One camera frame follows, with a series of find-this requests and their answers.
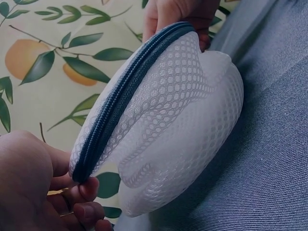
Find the white mesh bag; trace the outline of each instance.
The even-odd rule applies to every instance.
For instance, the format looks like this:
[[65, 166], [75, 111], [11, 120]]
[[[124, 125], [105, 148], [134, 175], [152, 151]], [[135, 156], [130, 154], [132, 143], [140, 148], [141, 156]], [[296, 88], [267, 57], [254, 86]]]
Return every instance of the white mesh bag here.
[[122, 211], [130, 217], [154, 211], [204, 170], [237, 122], [243, 97], [228, 55], [201, 53], [189, 23], [168, 26], [99, 96], [73, 148], [70, 174], [84, 182], [114, 162]]

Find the gray fabric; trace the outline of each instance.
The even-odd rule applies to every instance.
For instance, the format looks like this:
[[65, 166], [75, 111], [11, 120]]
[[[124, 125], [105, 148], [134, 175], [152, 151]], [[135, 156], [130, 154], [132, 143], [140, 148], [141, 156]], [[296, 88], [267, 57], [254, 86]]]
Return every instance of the gray fabric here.
[[233, 60], [245, 87], [236, 127], [193, 185], [138, 231], [308, 230], [308, 1], [277, 0]]

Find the blue zipper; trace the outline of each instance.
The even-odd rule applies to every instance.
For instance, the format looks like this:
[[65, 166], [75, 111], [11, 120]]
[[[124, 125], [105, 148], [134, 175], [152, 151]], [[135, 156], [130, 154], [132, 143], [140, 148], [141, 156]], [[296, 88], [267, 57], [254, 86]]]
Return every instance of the blue zipper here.
[[93, 172], [120, 117], [144, 76], [165, 49], [181, 36], [194, 31], [191, 24], [172, 24], [147, 41], [107, 96], [94, 126], [83, 144], [73, 180], [83, 183]]

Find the hand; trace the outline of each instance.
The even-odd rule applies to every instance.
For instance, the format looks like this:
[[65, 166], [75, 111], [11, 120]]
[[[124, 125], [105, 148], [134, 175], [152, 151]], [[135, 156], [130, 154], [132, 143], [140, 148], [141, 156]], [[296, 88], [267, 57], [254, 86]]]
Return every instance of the hand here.
[[[67, 173], [69, 156], [28, 132], [0, 137], [0, 230], [112, 230], [93, 202], [98, 180], [76, 185]], [[69, 189], [47, 195], [63, 188]]]
[[143, 42], [157, 31], [181, 20], [190, 22], [199, 35], [201, 51], [210, 45], [208, 28], [219, 0], [149, 0], [145, 7]]

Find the honeycomb mesh pattern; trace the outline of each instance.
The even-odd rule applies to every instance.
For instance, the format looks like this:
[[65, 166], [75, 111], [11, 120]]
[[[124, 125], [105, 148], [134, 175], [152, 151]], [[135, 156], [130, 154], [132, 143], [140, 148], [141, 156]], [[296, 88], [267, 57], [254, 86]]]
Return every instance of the honeycomb mesh pattern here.
[[[130, 217], [179, 196], [204, 170], [233, 129], [243, 104], [241, 76], [229, 56], [201, 53], [190, 32], [152, 65], [120, 118], [94, 170], [115, 162], [121, 209]], [[71, 172], [104, 99], [90, 112], [75, 144]]]

